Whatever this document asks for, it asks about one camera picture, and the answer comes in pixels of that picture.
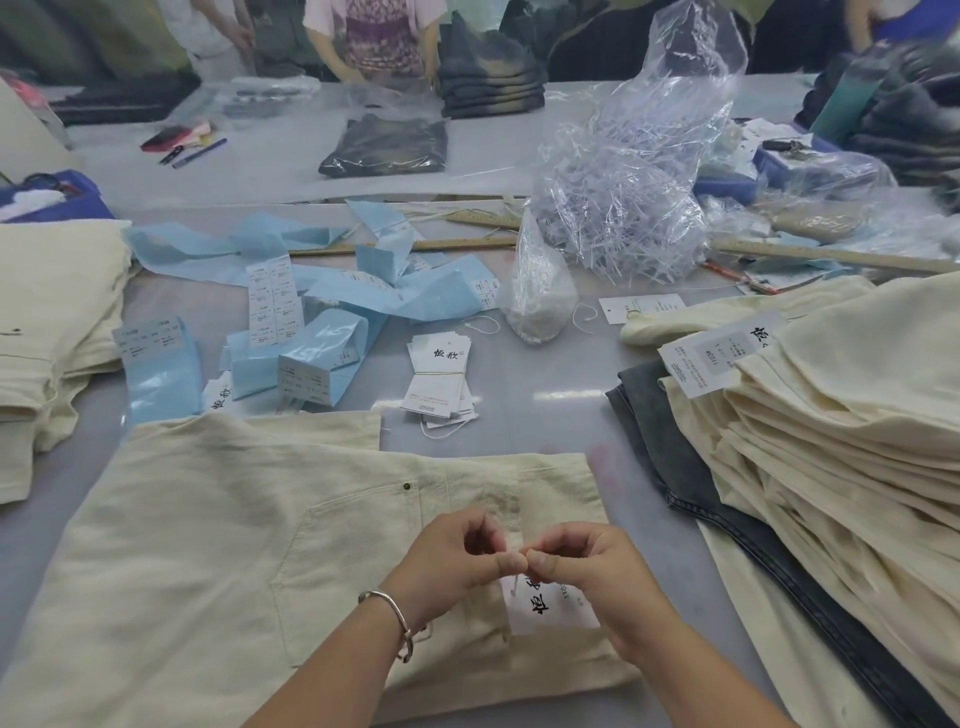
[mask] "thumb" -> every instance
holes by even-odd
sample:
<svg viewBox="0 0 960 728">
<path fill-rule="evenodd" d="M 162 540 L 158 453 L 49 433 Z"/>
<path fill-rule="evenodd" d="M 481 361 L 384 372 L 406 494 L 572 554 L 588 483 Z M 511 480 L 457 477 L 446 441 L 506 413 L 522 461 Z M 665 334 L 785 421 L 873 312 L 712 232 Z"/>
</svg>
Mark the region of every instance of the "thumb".
<svg viewBox="0 0 960 728">
<path fill-rule="evenodd" d="M 527 551 L 527 564 L 530 573 L 541 581 L 555 581 L 560 584 L 582 588 L 587 575 L 584 559 L 568 559 L 542 551 Z"/>
<path fill-rule="evenodd" d="M 471 556 L 470 560 L 473 563 L 471 581 L 475 587 L 490 584 L 504 576 L 518 576 L 527 571 L 527 560 L 517 551 Z"/>
</svg>

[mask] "blue bin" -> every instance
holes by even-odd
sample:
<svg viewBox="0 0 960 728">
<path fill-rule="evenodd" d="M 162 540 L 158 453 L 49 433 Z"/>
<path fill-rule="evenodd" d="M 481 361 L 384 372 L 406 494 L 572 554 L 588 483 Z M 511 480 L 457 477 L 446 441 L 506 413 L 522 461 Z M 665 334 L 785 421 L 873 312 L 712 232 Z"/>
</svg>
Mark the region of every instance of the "blue bin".
<svg viewBox="0 0 960 728">
<path fill-rule="evenodd" d="M 100 190 L 86 175 L 74 169 L 66 169 L 54 175 L 61 182 L 72 184 L 81 194 L 68 197 L 59 205 L 28 212 L 26 215 L 7 220 L 8 223 L 56 223 L 62 220 L 115 220 L 100 197 Z M 0 206 L 13 202 L 13 194 L 19 192 L 16 187 L 0 189 Z"/>
</svg>

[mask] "plastic packaging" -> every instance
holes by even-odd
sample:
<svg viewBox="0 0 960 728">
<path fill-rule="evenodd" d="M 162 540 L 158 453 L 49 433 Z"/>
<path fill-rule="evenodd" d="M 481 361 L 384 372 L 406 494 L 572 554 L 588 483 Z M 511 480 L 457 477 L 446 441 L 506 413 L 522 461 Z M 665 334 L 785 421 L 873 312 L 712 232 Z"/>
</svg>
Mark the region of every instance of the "plastic packaging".
<svg viewBox="0 0 960 728">
<path fill-rule="evenodd" d="M 435 97 L 364 85 L 350 88 L 348 101 L 347 127 L 320 174 L 341 179 L 446 168 L 446 123 Z"/>
<path fill-rule="evenodd" d="M 713 0 L 679 0 L 654 15 L 643 69 L 601 102 L 591 128 L 688 191 L 746 67 L 732 14 Z"/>
<path fill-rule="evenodd" d="M 675 282 L 704 257 L 703 211 L 643 154 L 564 127 L 531 207 L 546 239 L 615 282 Z"/>
<path fill-rule="evenodd" d="M 564 329 L 579 302 L 564 257 L 547 246 L 533 213 L 524 210 L 514 271 L 497 295 L 507 323 L 528 344 L 543 344 Z"/>
</svg>

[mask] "blue pen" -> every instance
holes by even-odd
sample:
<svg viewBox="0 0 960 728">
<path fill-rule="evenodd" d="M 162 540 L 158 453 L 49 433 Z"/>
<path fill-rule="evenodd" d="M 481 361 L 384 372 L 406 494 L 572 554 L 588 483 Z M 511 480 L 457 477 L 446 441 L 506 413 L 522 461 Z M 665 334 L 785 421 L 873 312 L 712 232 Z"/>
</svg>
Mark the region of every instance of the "blue pen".
<svg viewBox="0 0 960 728">
<path fill-rule="evenodd" d="M 187 164 L 189 164 L 191 161 L 193 161 L 193 160 L 196 159 L 197 157 L 202 157 L 202 156 L 205 155 L 207 152 L 212 152 L 212 151 L 213 151 L 214 149 L 216 149 L 217 147 L 222 147 L 222 146 L 224 146 L 224 144 L 226 144 L 226 143 L 227 143 L 227 138 L 226 138 L 226 137 L 224 137 L 223 139 L 217 139 L 217 140 L 216 140 L 215 142 L 213 142 L 210 146 L 208 146 L 208 147 L 203 147 L 199 152 L 194 152 L 194 153 L 193 153 L 192 155 L 190 155 L 189 157 L 184 157 L 183 159 L 179 159 L 179 160 L 175 161 L 173 164 L 171 164 L 170 166 L 173 167 L 174 169 L 180 169 L 181 167 L 186 166 Z"/>
</svg>

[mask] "white work table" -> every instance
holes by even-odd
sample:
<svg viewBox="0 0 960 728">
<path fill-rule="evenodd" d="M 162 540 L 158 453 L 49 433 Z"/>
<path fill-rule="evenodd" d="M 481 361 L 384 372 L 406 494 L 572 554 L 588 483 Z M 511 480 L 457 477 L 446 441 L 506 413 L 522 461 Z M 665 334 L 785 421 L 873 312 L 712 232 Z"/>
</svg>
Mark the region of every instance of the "white work table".
<svg viewBox="0 0 960 728">
<path fill-rule="evenodd" d="M 222 130 L 226 146 L 179 170 L 159 166 L 162 155 L 140 151 L 140 144 L 162 124 L 68 131 L 82 170 L 100 186 L 110 208 L 123 215 L 146 209 L 319 202 L 358 195 L 528 196 L 537 178 L 539 146 L 549 142 L 564 122 L 586 123 L 597 100 L 616 86 L 549 84 L 545 109 L 451 121 L 447 168 L 432 174 L 322 177 L 317 168 L 337 146 L 348 114 L 337 84 L 324 84 L 315 98 L 288 114 L 227 123 Z M 808 91 L 807 76 L 747 76 L 733 115 L 789 122 Z"/>
<path fill-rule="evenodd" d="M 344 225 L 350 221 L 344 206 L 319 205 L 155 210 L 138 213 L 133 220 L 138 224 L 182 222 L 198 231 L 224 234 L 257 209 L 320 225 Z M 433 238 L 488 232 L 444 221 L 417 227 Z M 357 239 L 364 239 L 362 232 Z M 514 254 L 495 251 L 481 257 L 499 278 L 505 279 Z M 349 257 L 313 260 L 352 267 Z M 301 258 L 298 262 L 308 261 Z M 642 281 L 629 288 L 615 288 L 580 269 L 575 269 L 574 276 L 582 301 L 594 307 L 598 297 L 628 293 L 678 292 L 687 304 L 736 293 L 729 281 L 706 272 L 698 272 L 676 286 Z M 131 281 L 125 305 L 127 321 L 167 314 L 179 315 L 187 324 L 200 345 L 204 378 L 214 378 L 218 375 L 224 337 L 246 327 L 247 293 L 243 288 L 149 273 Z M 612 522 L 631 534 L 683 617 L 776 700 L 696 523 L 667 508 L 636 462 L 604 397 L 617 384 L 617 372 L 648 359 L 652 352 L 620 344 L 620 327 L 608 325 L 602 314 L 587 321 L 592 314 L 582 307 L 577 321 L 590 333 L 567 325 L 557 339 L 538 348 L 520 341 L 498 311 L 491 315 L 502 329 L 490 336 L 456 322 L 412 325 L 391 319 L 337 409 L 381 412 L 381 447 L 385 450 L 432 457 L 585 453 Z M 491 322 L 483 319 L 476 325 L 493 328 Z M 479 419 L 446 439 L 429 440 L 421 433 L 418 420 L 398 407 L 413 374 L 406 344 L 417 333 L 452 328 L 469 335 L 473 342 L 468 382 L 476 398 Z M 95 377 L 77 404 L 81 417 L 76 432 L 49 454 L 38 457 L 29 499 L 0 507 L 0 673 L 12 658 L 16 636 L 62 530 L 119 444 L 126 407 L 122 373 Z M 437 430 L 431 434 L 441 433 Z M 409 721 L 405 725 L 666 728 L 669 720 L 650 689 L 637 682 L 608 691 L 498 705 Z"/>
</svg>

